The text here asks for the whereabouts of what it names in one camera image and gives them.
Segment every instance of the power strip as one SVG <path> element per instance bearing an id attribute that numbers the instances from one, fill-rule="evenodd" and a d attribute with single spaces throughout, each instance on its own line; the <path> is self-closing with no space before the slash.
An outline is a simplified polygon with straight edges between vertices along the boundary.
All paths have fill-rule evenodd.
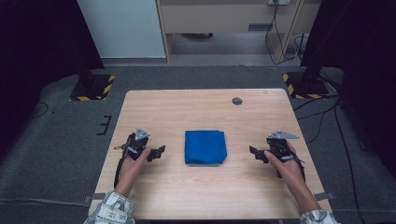
<path id="1" fill-rule="evenodd" d="M 268 5 L 269 6 L 274 6 L 274 5 L 288 6 L 288 5 L 290 5 L 290 1 L 291 0 L 268 0 Z"/>

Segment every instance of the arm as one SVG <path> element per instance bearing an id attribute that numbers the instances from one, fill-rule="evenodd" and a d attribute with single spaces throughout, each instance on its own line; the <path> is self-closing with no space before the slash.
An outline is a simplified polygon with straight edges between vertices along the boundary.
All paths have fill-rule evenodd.
<path id="1" fill-rule="evenodd" d="M 134 205 L 128 200 L 128 197 L 150 151 L 151 149 L 146 147 L 136 161 L 129 156 L 125 158 L 120 169 L 119 183 L 114 191 L 106 194 L 106 197 L 98 204 L 84 224 L 134 223 L 134 219 L 130 217 L 134 211 Z"/>
<path id="2" fill-rule="evenodd" d="M 295 153 L 295 148 L 288 142 L 289 148 Z M 281 162 L 271 152 L 265 151 L 268 161 L 280 172 L 288 189 L 296 200 L 302 223 L 337 223 L 333 215 L 321 210 L 316 198 L 305 184 L 299 165 L 295 160 Z"/>

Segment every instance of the black tape mark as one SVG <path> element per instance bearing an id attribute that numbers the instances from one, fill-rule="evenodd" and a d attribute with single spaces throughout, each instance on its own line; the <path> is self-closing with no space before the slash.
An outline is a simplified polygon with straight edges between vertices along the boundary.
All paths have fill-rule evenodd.
<path id="1" fill-rule="evenodd" d="M 110 124 L 111 118 L 113 116 L 108 115 L 108 116 L 104 116 L 104 118 L 107 118 L 107 122 L 106 123 L 101 123 L 100 126 L 105 126 L 105 130 L 102 133 L 97 133 L 96 135 L 106 135 L 107 133 L 107 129 L 108 129 L 108 125 Z"/>

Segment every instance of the white wall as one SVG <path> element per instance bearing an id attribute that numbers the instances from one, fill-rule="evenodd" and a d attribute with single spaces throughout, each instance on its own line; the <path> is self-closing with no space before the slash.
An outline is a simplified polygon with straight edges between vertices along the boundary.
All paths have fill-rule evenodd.
<path id="1" fill-rule="evenodd" d="M 155 0 L 78 0 L 102 58 L 165 58 Z"/>

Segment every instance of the folded blue cloth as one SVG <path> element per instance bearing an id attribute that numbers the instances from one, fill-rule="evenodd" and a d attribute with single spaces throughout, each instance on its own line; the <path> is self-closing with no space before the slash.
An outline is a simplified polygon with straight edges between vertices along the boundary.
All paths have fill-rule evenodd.
<path id="1" fill-rule="evenodd" d="M 186 131 L 185 162 L 219 164 L 227 157 L 224 132 Z"/>

